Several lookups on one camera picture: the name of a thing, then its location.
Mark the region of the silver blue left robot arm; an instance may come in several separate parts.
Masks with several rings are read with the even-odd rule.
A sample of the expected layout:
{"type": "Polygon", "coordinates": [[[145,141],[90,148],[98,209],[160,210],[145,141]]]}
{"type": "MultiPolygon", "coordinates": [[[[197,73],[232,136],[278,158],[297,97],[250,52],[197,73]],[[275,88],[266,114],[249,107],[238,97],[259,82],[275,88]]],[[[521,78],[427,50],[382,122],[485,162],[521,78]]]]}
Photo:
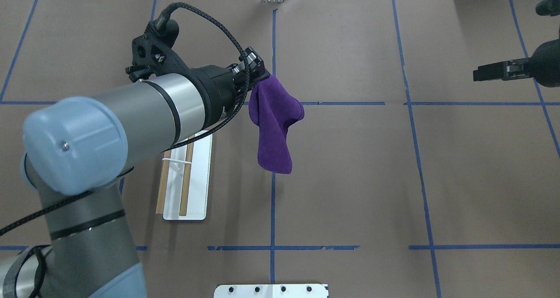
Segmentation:
{"type": "Polygon", "coordinates": [[[222,123],[245,85],[268,78],[249,47],[229,67],[190,68],[163,43],[134,41],[132,83],[62,99],[23,124],[23,177],[46,217],[51,243],[1,264],[3,298],[146,298],[142,263],[119,181],[142,161],[222,123]]]}

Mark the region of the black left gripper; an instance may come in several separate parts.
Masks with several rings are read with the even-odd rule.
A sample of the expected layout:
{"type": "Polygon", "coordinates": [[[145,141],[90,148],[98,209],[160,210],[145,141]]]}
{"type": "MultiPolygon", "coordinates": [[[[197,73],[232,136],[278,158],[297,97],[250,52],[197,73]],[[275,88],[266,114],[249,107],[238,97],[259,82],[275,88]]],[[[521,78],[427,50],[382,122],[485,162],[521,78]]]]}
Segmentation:
{"type": "Polygon", "coordinates": [[[252,47],[247,47],[244,53],[245,59],[239,57],[240,63],[232,63],[228,67],[204,65],[190,69],[189,79],[201,94],[204,105],[203,129],[232,114],[241,96],[240,86],[244,87],[248,81],[249,88],[254,88],[271,76],[264,60],[252,47]]]}

